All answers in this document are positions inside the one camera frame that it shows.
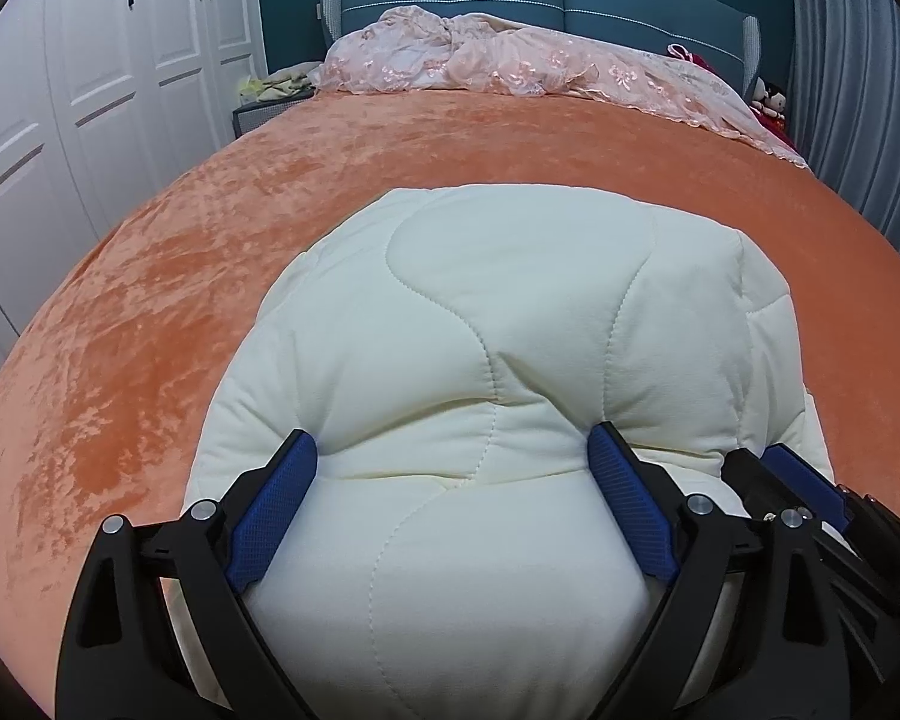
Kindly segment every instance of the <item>bed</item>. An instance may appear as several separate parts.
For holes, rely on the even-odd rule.
[[[115,511],[178,515],[274,279],[390,189],[481,183],[605,189],[746,232],[790,284],[837,480],[900,513],[900,258],[808,170],[567,95],[322,92],[127,218],[0,373],[0,655],[42,707],[93,533]]]

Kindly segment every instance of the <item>stuffed toy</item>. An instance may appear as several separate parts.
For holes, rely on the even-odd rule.
[[[783,131],[783,122],[786,121],[783,111],[787,107],[787,98],[783,90],[775,84],[765,83],[763,79],[756,79],[754,86],[754,100],[751,108],[762,113],[768,119],[779,119],[780,130]]]

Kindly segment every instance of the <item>blue gripper pad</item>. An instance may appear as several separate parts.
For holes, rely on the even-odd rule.
[[[234,592],[263,579],[316,475],[317,444],[301,433],[233,529],[226,579]]]
[[[847,528],[850,521],[844,508],[844,495],[789,447],[782,443],[768,446],[760,463],[792,493],[799,495],[817,517],[829,522],[840,533]]]
[[[666,584],[674,581],[679,565],[670,522],[602,425],[590,431],[586,459],[640,570]]]

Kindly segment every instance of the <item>folded comforter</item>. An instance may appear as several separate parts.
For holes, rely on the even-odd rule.
[[[703,127],[807,167],[702,67],[482,13],[447,19],[417,5],[391,8],[341,37],[310,79],[319,89],[356,94],[468,89],[591,98]]]
[[[832,479],[789,289],[743,233],[596,189],[393,190],[269,290],[184,507],[305,429],[317,479],[245,600],[314,711],[583,718],[659,597],[586,467],[604,419],[734,514],[737,447]],[[178,594],[173,616],[212,695]]]

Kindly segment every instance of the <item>metal screw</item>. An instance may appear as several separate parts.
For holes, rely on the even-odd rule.
[[[713,501],[706,495],[691,495],[687,498],[687,509],[694,514],[710,514],[713,511]]]
[[[124,519],[120,514],[111,514],[103,520],[103,533],[116,533],[124,526]]]
[[[803,524],[803,517],[796,509],[783,509],[780,512],[780,520],[788,528],[799,528]]]
[[[197,501],[190,509],[190,517],[193,519],[210,519],[217,513],[217,504],[214,501]]]

